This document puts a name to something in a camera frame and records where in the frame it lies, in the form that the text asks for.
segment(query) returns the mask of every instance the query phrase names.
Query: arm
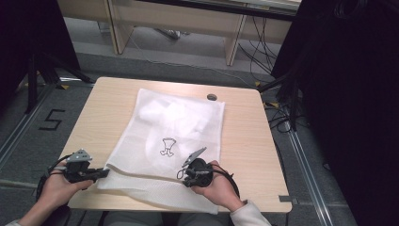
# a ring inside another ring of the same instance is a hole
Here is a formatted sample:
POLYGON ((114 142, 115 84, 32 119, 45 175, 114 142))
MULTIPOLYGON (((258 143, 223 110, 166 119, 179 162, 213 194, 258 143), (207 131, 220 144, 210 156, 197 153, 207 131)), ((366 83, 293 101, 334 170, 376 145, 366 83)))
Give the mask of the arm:
POLYGON ((93 181, 83 181, 75 184, 69 183, 63 174, 51 175, 42 190, 41 196, 32 208, 21 218, 18 223, 24 225, 41 225, 59 206, 79 190, 86 189, 93 181))
MULTIPOLYGON (((216 161, 211 162, 215 170, 219 170, 216 161)), ((221 205, 231 212, 231 219, 235 225, 270 225, 253 202, 242 202, 235 194, 230 182, 218 173, 207 187, 192 186, 197 194, 205 196, 216 205, 221 205)))

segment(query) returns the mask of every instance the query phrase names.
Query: table hole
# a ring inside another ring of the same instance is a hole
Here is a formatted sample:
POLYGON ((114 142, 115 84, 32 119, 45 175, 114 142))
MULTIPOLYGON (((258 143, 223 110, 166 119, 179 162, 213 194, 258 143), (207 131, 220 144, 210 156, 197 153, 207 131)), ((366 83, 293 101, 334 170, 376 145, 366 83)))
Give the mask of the table hole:
POLYGON ((215 101, 215 100, 217 100, 217 96, 214 95, 214 94, 212 94, 212 93, 208 94, 208 95, 206 96, 206 98, 208 98, 208 100, 210 100, 210 101, 215 101))

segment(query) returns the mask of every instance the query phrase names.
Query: black line drawing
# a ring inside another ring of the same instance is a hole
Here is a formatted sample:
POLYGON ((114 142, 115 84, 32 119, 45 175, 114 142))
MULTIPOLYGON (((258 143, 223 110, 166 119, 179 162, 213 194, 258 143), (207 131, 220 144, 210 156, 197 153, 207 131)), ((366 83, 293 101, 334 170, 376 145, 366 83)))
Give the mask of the black line drawing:
POLYGON ((161 151, 161 155, 167 154, 169 157, 172 157, 174 153, 171 151, 173 144, 176 143, 176 140, 174 138, 163 138, 162 141, 164 141, 165 144, 165 149, 161 151))
POLYGON ((51 117, 51 115, 53 114, 53 112, 65 112, 65 110, 62 110, 62 109, 52 109, 52 110, 50 111, 50 113, 47 115, 47 117, 46 117, 46 119, 45 119, 44 121, 54 121, 54 122, 56 122, 56 126, 53 127, 53 128, 40 127, 39 130, 55 131, 55 130, 58 128, 58 126, 59 126, 59 124, 61 124, 62 120, 53 120, 53 119, 50 119, 50 117, 51 117))

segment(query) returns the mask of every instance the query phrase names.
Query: finger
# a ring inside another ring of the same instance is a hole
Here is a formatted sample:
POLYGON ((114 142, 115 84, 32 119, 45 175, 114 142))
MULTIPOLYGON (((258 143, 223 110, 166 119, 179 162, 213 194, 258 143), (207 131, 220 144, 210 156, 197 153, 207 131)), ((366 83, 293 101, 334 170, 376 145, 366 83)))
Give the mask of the finger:
POLYGON ((76 187, 76 190, 83 190, 83 189, 87 189, 88 187, 93 185, 93 183, 94 183, 93 181, 87 180, 87 181, 83 181, 83 182, 77 182, 74 185, 76 187))
POLYGON ((217 165, 217 166, 219 166, 219 163, 218 163, 216 160, 210 162, 210 164, 211 164, 211 165, 217 165))
POLYGON ((58 167, 65 167, 65 166, 67 166, 67 162, 64 160, 64 161, 58 163, 57 166, 58 167))
POLYGON ((191 190, 193 190, 196 194, 203 195, 205 187, 200 186, 191 186, 191 190))

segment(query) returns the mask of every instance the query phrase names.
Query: person's left hand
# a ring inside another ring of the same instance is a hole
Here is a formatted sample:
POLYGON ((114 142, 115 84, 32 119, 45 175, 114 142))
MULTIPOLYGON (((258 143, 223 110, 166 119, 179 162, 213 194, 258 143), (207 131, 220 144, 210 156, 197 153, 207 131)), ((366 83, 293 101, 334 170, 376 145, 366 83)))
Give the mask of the person's left hand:
POLYGON ((57 209, 67 203, 77 191, 86 189, 91 185, 93 185, 91 180, 72 184, 65 179, 63 174, 53 174, 47 178, 38 202, 57 209))

